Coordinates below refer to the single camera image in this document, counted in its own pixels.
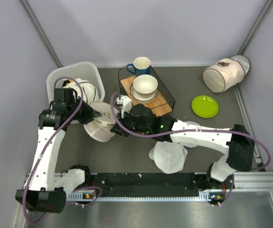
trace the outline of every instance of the lime green plate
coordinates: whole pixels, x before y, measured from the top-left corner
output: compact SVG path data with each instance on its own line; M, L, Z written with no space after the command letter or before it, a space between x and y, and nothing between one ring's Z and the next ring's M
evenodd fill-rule
M219 110L218 103L209 96L197 96L192 102L194 113L203 118L214 117Z

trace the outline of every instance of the wooden board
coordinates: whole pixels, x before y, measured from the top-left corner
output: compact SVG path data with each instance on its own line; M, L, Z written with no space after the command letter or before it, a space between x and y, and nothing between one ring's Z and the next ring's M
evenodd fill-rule
M136 99L134 99L130 93L130 87L132 86L135 78L136 76L133 75L131 77L121 80L122 86L126 90L129 98L132 100L132 105L139 104L139 102ZM161 92L158 92L158 94L156 95L155 99L152 102L144 104L144 106L150 108L152 112L156 114L156 116L162 116L172 111L171 107L169 106Z

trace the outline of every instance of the mug handle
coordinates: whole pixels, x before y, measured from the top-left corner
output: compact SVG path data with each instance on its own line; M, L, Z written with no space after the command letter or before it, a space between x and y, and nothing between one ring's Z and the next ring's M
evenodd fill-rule
M129 70L128 67L133 67L133 64L132 64L132 63L127 64L126 69L127 69L128 72L130 72L130 73L132 73L133 75L135 75L136 73L133 72L132 70Z

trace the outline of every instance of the mug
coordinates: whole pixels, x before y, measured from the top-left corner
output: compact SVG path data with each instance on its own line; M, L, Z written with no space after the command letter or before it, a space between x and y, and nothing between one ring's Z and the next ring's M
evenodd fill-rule
M150 74L150 64L151 61L146 57L138 57L133 63L129 63L126 66L128 72L134 74L135 76L139 75L149 75ZM129 70L128 67L133 67L134 71Z

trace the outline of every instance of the gray wall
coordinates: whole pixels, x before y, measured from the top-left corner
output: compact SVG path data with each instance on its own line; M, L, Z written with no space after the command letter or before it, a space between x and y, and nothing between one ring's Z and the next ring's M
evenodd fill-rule
M273 171L273 7L245 52L250 74L241 83L257 137L271 150Z
M264 0L29 0L60 61L207 66L235 55Z
M15 192L30 171L45 80L55 69L18 0L0 0L0 228L11 227Z

